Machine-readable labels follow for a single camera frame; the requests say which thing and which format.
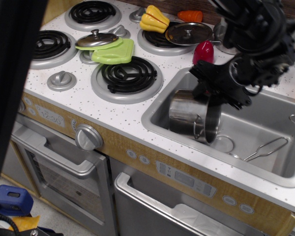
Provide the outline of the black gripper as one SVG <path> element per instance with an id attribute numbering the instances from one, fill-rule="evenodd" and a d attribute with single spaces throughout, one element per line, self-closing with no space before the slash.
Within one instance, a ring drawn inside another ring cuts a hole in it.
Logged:
<path id="1" fill-rule="evenodd" d="M 258 68 L 249 57 L 235 56 L 222 65 L 198 61 L 189 72 L 198 80 L 192 91 L 194 98 L 208 93 L 213 106 L 229 104 L 237 110 L 252 104 L 254 94 L 246 87 L 257 85 Z"/>

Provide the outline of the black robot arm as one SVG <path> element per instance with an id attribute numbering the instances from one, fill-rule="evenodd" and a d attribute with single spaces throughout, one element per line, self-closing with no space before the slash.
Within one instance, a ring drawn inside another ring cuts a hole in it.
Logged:
<path id="1" fill-rule="evenodd" d="M 203 60 L 189 71 L 198 84 L 192 95 L 211 95 L 214 105 L 228 103 L 237 110 L 251 105 L 247 86 L 271 87 L 295 63 L 295 19 L 288 19 L 279 0 L 213 0 L 226 21 L 223 46 L 239 53 L 222 65 Z"/>

